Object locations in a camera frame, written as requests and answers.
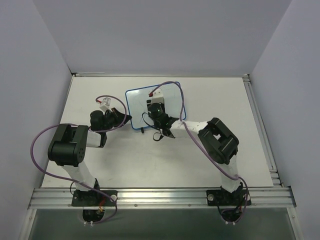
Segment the blue framed whiteboard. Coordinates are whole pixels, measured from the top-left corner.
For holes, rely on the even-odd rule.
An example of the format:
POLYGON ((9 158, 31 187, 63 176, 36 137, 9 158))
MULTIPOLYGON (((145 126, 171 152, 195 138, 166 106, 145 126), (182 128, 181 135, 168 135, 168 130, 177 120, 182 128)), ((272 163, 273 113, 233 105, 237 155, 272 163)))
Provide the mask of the blue framed whiteboard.
MULTIPOLYGON (((131 116, 131 127, 134 130, 139 131, 141 128, 148 128, 153 125, 153 121, 146 113, 148 112, 147 101, 151 99, 149 93, 156 87, 157 85, 149 85, 129 89, 125 92, 128 113, 131 116)), ((163 93, 165 113, 170 117, 178 118, 182 105, 180 89, 172 83, 164 84, 159 89, 163 93)))

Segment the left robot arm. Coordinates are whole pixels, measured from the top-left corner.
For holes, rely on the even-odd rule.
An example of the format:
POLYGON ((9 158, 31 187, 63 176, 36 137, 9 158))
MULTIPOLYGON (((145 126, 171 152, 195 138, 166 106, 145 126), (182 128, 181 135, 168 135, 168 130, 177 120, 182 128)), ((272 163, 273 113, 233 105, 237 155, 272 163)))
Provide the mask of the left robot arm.
POLYGON ((75 196, 98 199, 98 180, 93 177, 85 163, 87 148, 103 148, 107 141, 107 131, 121 127, 132 116, 121 113, 116 108, 106 111, 95 110, 90 114, 90 126, 60 124, 48 147, 48 159, 62 167, 76 180, 75 196))

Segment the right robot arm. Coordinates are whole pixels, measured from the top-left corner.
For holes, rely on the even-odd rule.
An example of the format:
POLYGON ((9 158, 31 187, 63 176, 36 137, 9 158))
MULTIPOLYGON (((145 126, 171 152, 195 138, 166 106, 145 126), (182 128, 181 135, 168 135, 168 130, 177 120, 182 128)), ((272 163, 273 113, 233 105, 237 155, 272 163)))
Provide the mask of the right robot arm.
POLYGON ((210 121, 183 121, 165 112, 163 100, 147 100, 146 106, 148 117, 163 136, 192 139, 220 171, 223 190, 233 193, 240 187, 236 164, 239 140, 219 118, 214 117, 210 121))

